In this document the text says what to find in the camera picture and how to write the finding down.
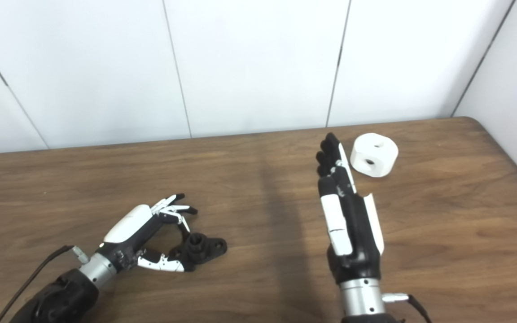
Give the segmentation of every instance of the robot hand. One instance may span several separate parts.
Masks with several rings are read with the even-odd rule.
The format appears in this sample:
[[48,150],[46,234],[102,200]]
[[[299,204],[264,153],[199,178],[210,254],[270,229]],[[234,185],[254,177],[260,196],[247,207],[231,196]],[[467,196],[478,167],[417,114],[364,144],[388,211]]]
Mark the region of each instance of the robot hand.
[[316,154],[318,191],[326,218],[331,248],[330,270],[336,284],[353,279],[380,279],[384,240],[372,194],[361,197],[342,144],[329,133]]
[[[149,207],[141,204],[127,213],[111,230],[92,257],[76,246],[64,246],[52,253],[13,296],[0,314],[0,321],[13,302],[37,276],[41,268],[61,253],[72,250],[82,266],[62,274],[27,301],[14,315],[11,323],[78,322],[99,297],[99,288],[122,270],[135,265],[154,270],[193,271],[226,252],[226,241],[207,238],[189,230],[181,213],[197,214],[197,210],[174,203],[184,194],[176,194]],[[182,233],[182,243],[167,257],[160,252],[144,249],[143,245],[163,226],[174,224]]]
[[143,268],[164,271],[193,271],[195,265],[203,264],[226,252],[226,241],[220,238],[207,238],[202,233],[193,233],[181,212],[197,214],[197,210],[190,206],[173,205],[184,197],[178,194],[160,200],[151,207],[153,216],[159,216],[168,223],[178,225],[181,231],[182,242],[170,251],[170,256],[148,248],[139,251],[137,264]]
[[[129,212],[109,233],[96,253],[103,255],[115,265],[118,271],[129,270],[134,265],[161,271],[193,271],[195,265],[203,264],[226,252],[226,241],[207,238],[193,233],[181,213],[197,214],[197,209],[186,205],[175,205],[185,197],[175,194],[164,198],[151,208],[138,205]],[[177,225],[182,242],[174,247],[170,256],[142,246],[163,225]]]
[[330,238],[327,258],[340,286],[346,317],[342,323],[397,323],[384,303],[406,301],[431,323],[424,307],[408,294],[381,294],[380,256],[384,240],[372,194],[361,197],[344,148],[334,134],[316,154],[318,192]]

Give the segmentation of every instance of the wood grain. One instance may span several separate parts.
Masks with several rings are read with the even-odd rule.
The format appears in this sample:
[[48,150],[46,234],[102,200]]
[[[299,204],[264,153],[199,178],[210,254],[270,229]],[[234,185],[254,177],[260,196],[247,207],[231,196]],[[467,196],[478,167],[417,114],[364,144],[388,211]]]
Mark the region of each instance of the wood grain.
[[[86,322],[338,323],[314,159],[328,131],[347,153],[371,131],[399,146],[390,175],[354,174],[377,202],[382,290],[414,294],[437,323],[517,323],[517,167],[468,118],[0,154],[0,310],[59,245],[91,252],[137,204],[185,192],[191,228],[228,253],[189,274],[124,272]],[[178,239],[164,228],[149,246]],[[11,313],[74,266],[49,264]]]

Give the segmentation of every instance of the black cable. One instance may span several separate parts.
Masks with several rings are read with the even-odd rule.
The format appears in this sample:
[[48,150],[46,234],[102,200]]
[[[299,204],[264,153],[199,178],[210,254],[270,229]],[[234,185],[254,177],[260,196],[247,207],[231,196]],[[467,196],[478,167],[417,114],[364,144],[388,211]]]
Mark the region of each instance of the black cable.
[[408,295],[408,303],[412,305],[419,313],[422,315],[426,323],[432,323],[430,320],[430,317],[428,317],[428,312],[425,310],[425,308],[418,302],[414,296]]
[[51,260],[55,259],[57,256],[61,255],[64,252],[69,251],[71,248],[73,248],[72,245],[64,245],[63,247],[54,251],[45,260],[43,260],[41,265],[39,265],[37,267],[37,269],[35,269],[33,274],[31,274],[31,276],[29,276],[29,278],[27,278],[27,281],[23,284],[23,286],[21,286],[21,288],[19,288],[19,290],[15,293],[15,295],[10,299],[9,303],[7,305],[5,305],[4,309],[0,313],[0,321],[5,316],[5,314],[8,312],[8,310],[12,307],[13,303],[15,303],[17,298],[19,298],[21,293],[27,288],[27,286],[29,286],[29,284],[31,284],[31,282],[35,279],[37,274],[39,274],[39,272],[43,269],[43,267],[45,267],[46,264],[48,264]]

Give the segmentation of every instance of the white cylindrical block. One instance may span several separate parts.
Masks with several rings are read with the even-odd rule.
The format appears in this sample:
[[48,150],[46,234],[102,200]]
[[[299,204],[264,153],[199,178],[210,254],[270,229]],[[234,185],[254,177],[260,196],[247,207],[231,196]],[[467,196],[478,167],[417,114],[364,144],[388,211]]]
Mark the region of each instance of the white cylindrical block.
[[357,172],[370,177],[383,177],[390,173],[398,157],[398,146],[388,137],[365,133],[355,140],[351,165]]

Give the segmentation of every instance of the hole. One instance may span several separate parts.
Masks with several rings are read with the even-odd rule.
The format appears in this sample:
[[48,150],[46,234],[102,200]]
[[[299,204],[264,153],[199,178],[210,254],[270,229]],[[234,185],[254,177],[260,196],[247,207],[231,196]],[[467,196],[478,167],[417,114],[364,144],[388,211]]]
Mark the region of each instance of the hole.
[[191,244],[200,244],[203,241],[203,238],[200,235],[191,235],[189,237],[189,242]]

